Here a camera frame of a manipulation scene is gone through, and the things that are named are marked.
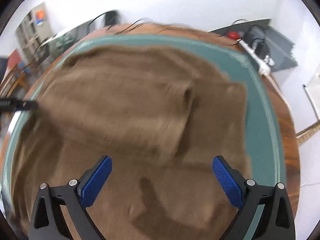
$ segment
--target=screw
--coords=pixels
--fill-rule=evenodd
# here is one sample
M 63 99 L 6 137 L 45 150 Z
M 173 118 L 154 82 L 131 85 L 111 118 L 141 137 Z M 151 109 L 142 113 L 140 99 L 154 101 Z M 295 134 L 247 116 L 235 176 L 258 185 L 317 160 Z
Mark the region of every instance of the screw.
M 248 180 L 247 180 L 247 184 L 248 184 L 249 186 L 254 186 L 254 184 L 256 184 L 256 183 L 255 183 L 255 181 L 254 181 L 253 179 L 248 179 Z
M 279 189 L 284 189 L 284 185 L 280 182 L 280 183 L 278 183 L 278 188 Z
M 69 185 L 70 185 L 70 186 L 74 186 L 74 185 L 76 185 L 77 183 L 78 183 L 78 182 L 77 182 L 76 179 L 72 179 L 72 180 L 69 181 Z
M 40 189 L 44 189 L 44 188 L 46 188 L 47 187 L 47 184 L 46 183 L 42 183 L 41 185 L 40 185 Z

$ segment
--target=floor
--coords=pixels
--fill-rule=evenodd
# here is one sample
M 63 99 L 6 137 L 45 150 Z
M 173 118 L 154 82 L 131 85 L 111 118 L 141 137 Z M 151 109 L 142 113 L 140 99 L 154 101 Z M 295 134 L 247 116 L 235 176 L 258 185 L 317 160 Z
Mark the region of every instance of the floor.
M 273 73 L 288 100 L 299 132 L 316 122 L 316 116 L 302 88 L 300 67 Z M 295 218 L 296 239 L 308 238 L 320 220 L 320 132 L 300 145 L 300 198 Z

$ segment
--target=brown towel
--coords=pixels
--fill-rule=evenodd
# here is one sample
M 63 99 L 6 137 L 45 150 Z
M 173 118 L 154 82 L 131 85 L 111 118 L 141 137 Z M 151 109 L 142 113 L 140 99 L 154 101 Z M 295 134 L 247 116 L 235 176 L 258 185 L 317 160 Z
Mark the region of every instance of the brown towel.
M 108 70 L 57 70 L 64 75 L 53 73 L 56 79 L 45 84 L 41 109 L 50 112 L 68 138 L 102 147 L 116 145 L 122 155 L 148 152 L 144 156 L 154 160 L 172 158 L 190 112 L 192 83 Z
M 120 80 L 128 83 L 120 85 Z M 173 139 L 165 137 L 154 140 L 161 131 L 148 124 L 144 127 L 151 129 L 151 134 L 140 131 L 148 142 L 141 144 L 134 137 L 130 142 L 143 155 L 125 147 L 126 141 L 118 141 L 120 137 L 105 139 L 105 133 L 111 134 L 106 125 L 110 113 L 113 117 L 116 111 L 111 108 L 104 115 L 100 107 L 110 104 L 112 94 L 101 88 L 111 88 L 118 98 L 126 95 L 129 84 L 139 91 L 137 80 L 163 100 L 150 106 L 147 101 L 151 99 L 144 101 L 138 94 L 140 104 L 129 109 L 137 114 L 140 106 L 141 116 L 148 114 L 148 107 L 151 118 L 166 113 L 158 121 L 186 122 L 192 101 L 186 128 L 172 133 L 174 141 L 180 141 L 172 155 L 168 149 L 175 151 L 177 142 L 172 144 Z M 63 103 L 61 98 L 70 100 Z M 102 102 L 97 110 L 87 100 Z M 23 128 L 12 167 L 12 202 L 25 229 L 41 183 L 54 187 L 79 178 L 101 155 L 111 156 L 113 171 L 87 211 L 106 239 L 218 239 L 233 219 L 236 211 L 215 179 L 211 161 L 222 154 L 245 177 L 250 175 L 244 152 L 246 88 L 229 83 L 208 62 L 171 47 L 101 47 L 71 56 L 61 69 L 49 73 L 39 104 L 40 109 Z M 126 127 L 119 129 L 121 135 Z M 165 161 L 150 161 L 156 153 Z M 65 209 L 64 214 L 72 235 L 79 239 Z

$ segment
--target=blue gripper pad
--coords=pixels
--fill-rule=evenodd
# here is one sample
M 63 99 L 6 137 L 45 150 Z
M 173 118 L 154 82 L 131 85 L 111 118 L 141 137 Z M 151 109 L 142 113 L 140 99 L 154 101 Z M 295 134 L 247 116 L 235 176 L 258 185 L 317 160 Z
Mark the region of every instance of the blue gripper pad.
M 92 175 L 86 179 L 86 183 L 81 187 L 79 195 L 81 197 L 81 206 L 86 208 L 93 205 L 104 183 L 112 171 L 112 161 L 109 156 L 104 156 L 93 167 Z
M 241 209 L 243 206 L 242 191 L 218 157 L 212 161 L 212 170 L 231 205 Z

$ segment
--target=green tray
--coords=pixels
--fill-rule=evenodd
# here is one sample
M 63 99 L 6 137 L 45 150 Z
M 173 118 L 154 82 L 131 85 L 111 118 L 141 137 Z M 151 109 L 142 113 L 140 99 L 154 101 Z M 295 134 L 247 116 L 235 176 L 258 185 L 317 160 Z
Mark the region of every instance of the green tray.
M 248 57 L 240 52 L 225 49 L 209 43 L 186 38 L 164 35 L 110 35 L 83 41 L 54 68 L 62 65 L 71 54 L 87 51 L 99 45 L 170 45 L 200 56 L 209 62 L 216 63 L 220 70 L 229 74 L 232 81 L 245 82 L 248 88 L 248 103 L 246 114 L 246 152 L 252 161 L 252 178 L 261 185 L 274 186 L 277 182 L 286 184 L 284 156 L 281 136 L 276 115 L 257 71 Z M 32 95 L 36 98 L 41 85 Z M 2 178 L 3 197 L 10 201 L 10 174 L 12 158 L 19 133 L 28 119 L 28 112 L 19 112 L 9 129 L 11 137 L 6 150 L 4 171 Z M 259 207 L 245 239 L 251 239 L 261 215 Z

